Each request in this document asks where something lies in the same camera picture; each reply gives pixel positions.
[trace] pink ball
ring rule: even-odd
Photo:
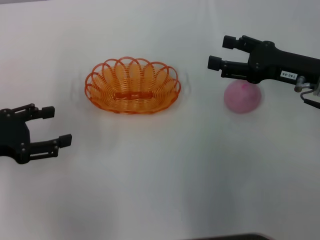
[[[257,85],[246,80],[236,80],[226,88],[224,103],[232,112],[245,114],[259,106],[261,97],[261,91]]]

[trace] white backdrop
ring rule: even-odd
[[[265,80],[236,115],[209,55],[245,62],[223,36],[320,58],[316,0],[49,0],[0,5],[0,109],[55,106],[32,141],[73,135],[58,158],[0,159],[2,240],[178,240],[259,232],[318,239],[320,110]],[[91,69],[132,56],[175,67],[183,91],[155,115],[84,95]]]

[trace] oval basket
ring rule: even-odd
[[[84,87],[86,97],[95,106],[117,114],[160,112],[177,100],[180,90],[173,67],[128,56],[95,66]]]

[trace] white table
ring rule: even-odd
[[[320,58],[316,0],[49,0],[0,5],[0,109],[54,106],[32,141],[73,135],[58,158],[0,160],[2,240],[178,240],[258,232],[318,239],[320,111],[264,80],[263,103],[225,109],[245,62],[223,36]],[[92,67],[132,56],[175,67],[183,92],[155,115],[119,115],[84,95]]]

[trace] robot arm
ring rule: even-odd
[[[34,104],[0,110],[0,156],[8,156],[18,164],[26,164],[30,160],[57,157],[59,148],[71,145],[72,135],[60,136],[57,139],[42,142],[31,142],[27,121],[48,119],[55,116],[53,106],[41,110]]]
[[[295,85],[297,93],[308,88],[312,89],[314,95],[320,96],[320,59],[281,51],[271,41],[259,41],[248,36],[242,36],[238,40],[225,36],[222,47],[249,53],[247,63],[210,56],[208,69],[222,70],[222,78],[242,79],[252,84],[274,79]],[[320,109],[320,103],[303,98],[305,93],[301,94],[304,102]]]

